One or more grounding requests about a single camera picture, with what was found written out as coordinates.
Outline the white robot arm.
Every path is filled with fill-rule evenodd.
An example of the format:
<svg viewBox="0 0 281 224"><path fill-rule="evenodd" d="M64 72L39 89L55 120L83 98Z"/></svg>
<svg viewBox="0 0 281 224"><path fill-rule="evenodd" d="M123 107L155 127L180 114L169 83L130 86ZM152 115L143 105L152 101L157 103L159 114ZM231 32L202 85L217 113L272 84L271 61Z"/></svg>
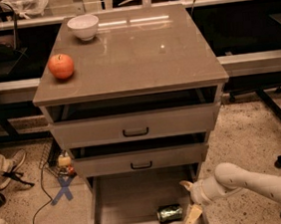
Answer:
<svg viewBox="0 0 281 224"><path fill-rule="evenodd" d="M202 214L204 206L214 200L244 189L281 203L281 176L247 171L233 163L219 163L210 177L196 182L182 180L180 185L189 191L193 202L187 206L184 224L194 224Z"/></svg>

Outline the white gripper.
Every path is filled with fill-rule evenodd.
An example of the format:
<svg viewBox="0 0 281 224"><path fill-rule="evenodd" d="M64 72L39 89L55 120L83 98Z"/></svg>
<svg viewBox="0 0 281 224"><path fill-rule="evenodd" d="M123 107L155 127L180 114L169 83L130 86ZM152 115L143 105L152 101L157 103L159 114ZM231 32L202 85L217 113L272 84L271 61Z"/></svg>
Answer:
<svg viewBox="0 0 281 224"><path fill-rule="evenodd" d="M182 180L179 184L190 191L193 205L188 205L184 218L184 224L194 224L202 214L202 205L212 204L214 200L222 196L223 189L213 176L197 180L194 183Z"/></svg>

